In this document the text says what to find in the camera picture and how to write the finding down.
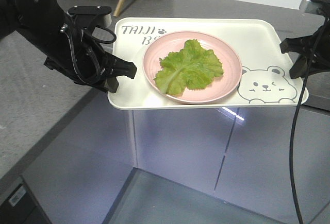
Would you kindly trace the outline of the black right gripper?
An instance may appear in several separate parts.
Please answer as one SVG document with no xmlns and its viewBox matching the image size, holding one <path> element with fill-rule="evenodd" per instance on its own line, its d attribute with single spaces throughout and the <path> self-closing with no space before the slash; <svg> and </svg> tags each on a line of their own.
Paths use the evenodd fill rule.
<svg viewBox="0 0 330 224">
<path fill-rule="evenodd" d="M 279 47 L 282 54 L 308 54 L 308 57 L 298 56 L 289 71 L 291 79 L 329 72 L 329 23 L 320 26 L 312 35 L 286 38 Z"/>
</svg>

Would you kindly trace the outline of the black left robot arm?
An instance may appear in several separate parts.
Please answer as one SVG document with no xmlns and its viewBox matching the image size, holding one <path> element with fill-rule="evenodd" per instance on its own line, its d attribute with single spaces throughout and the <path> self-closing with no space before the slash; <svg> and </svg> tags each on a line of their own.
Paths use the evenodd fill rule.
<svg viewBox="0 0 330 224">
<path fill-rule="evenodd" d="M 136 66 L 103 49 L 96 28 L 108 6 L 75 6 L 65 12 L 57 0 L 1 0 L 1 37 L 17 31 L 46 55 L 44 65 L 103 92 L 114 93 L 117 77 L 134 78 Z"/>
</svg>

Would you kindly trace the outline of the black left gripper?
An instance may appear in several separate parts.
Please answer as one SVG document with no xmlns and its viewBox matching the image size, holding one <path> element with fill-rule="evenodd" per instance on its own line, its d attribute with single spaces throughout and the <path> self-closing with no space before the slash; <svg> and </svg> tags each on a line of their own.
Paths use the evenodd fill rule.
<svg viewBox="0 0 330 224">
<path fill-rule="evenodd" d="M 115 93 L 116 77 L 134 79 L 137 67 L 107 53 L 91 32 L 81 28 L 60 28 L 43 35 L 44 65 L 67 76 L 74 83 L 88 85 L 103 92 Z"/>
</svg>

